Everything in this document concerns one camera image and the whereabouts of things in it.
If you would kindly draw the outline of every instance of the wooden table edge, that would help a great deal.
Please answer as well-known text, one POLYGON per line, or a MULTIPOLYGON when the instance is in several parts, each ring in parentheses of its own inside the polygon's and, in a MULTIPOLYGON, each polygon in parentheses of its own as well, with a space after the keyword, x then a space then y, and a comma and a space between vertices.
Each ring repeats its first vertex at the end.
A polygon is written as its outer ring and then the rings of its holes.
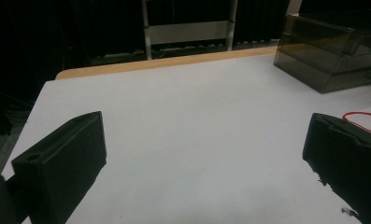
POLYGON ((60 72, 56 80, 68 79, 74 77, 89 77, 97 75, 106 75, 112 73, 121 73, 121 72, 131 72, 135 70, 183 65, 190 63, 206 63, 218 60, 225 59, 234 59, 242 58, 249 56, 259 56, 276 53, 277 46, 258 48, 258 49, 241 49, 233 51, 224 51, 217 53, 208 53, 208 54, 198 54, 191 56, 183 56, 176 58, 166 58, 152 61, 142 61, 142 62, 133 62, 133 63, 115 63, 108 65, 92 66, 92 67, 83 67, 83 68, 74 68, 68 69, 60 72))

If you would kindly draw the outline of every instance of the red wire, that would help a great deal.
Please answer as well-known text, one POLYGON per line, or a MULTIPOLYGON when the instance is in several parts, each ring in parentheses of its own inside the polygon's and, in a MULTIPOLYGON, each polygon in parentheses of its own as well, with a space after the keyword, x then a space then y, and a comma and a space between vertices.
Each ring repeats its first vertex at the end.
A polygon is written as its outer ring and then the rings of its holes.
POLYGON ((349 113, 346 113, 346 114, 343 116, 343 120, 348 121, 348 122, 350 122, 350 123, 352 123, 352 124, 355 124, 355 125, 359 126, 360 128, 362 128, 362 129, 364 129, 364 130, 366 130, 366 131, 371 132, 371 129, 367 129, 367 128, 365 128, 364 126, 362 126, 362 125, 360 125, 360 124, 358 124, 358 123, 356 123, 356 122, 353 122, 353 121, 351 121, 351 120, 348 120, 348 119, 346 118, 347 115, 354 115, 354 114, 361 114, 361 115, 368 115, 368 116, 371 116, 371 113, 368 113, 368 112, 349 112, 349 113))

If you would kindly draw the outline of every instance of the cable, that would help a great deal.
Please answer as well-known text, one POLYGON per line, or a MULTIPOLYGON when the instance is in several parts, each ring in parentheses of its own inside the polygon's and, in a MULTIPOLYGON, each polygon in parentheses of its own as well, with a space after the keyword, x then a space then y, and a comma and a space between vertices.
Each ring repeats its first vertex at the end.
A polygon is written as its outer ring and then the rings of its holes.
POLYGON ((364 126, 362 126, 362 125, 360 125, 360 124, 358 124, 358 123, 356 123, 356 122, 353 122, 353 121, 351 121, 351 120, 348 120, 348 119, 346 118, 346 116, 348 116, 348 115, 355 115, 355 114, 371 116, 371 113, 368 113, 368 112, 349 112, 349 113, 346 113, 345 115, 343 115, 343 118, 342 118, 342 119, 345 120, 345 121, 348 121, 348 122, 350 122, 350 123, 352 123, 352 124, 354 124, 354 125, 357 125, 357 126, 359 126, 360 128, 362 128, 362 129, 364 129, 364 130, 366 130, 366 131, 371 132, 371 129, 367 129, 367 128, 365 128, 364 126))

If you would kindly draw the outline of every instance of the transparent container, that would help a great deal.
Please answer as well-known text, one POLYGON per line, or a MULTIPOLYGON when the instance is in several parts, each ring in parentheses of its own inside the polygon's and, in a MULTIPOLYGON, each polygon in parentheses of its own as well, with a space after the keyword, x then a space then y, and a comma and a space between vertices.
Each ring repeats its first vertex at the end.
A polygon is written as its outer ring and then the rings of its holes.
POLYGON ((371 84, 371 9, 287 16, 275 66, 319 92, 371 84))

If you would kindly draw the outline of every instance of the table surface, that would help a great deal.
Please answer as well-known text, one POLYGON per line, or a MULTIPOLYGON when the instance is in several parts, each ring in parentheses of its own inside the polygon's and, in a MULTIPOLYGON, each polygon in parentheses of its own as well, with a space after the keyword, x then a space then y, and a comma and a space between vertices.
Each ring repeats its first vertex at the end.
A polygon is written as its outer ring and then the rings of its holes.
MULTIPOLYGON (((66 121, 102 111, 107 165, 68 223, 360 223, 341 212, 349 206, 302 150, 312 113, 371 112, 371 86, 320 94, 273 61, 47 82, 9 160, 66 121)), ((10 164, 3 175, 13 175, 10 164)))

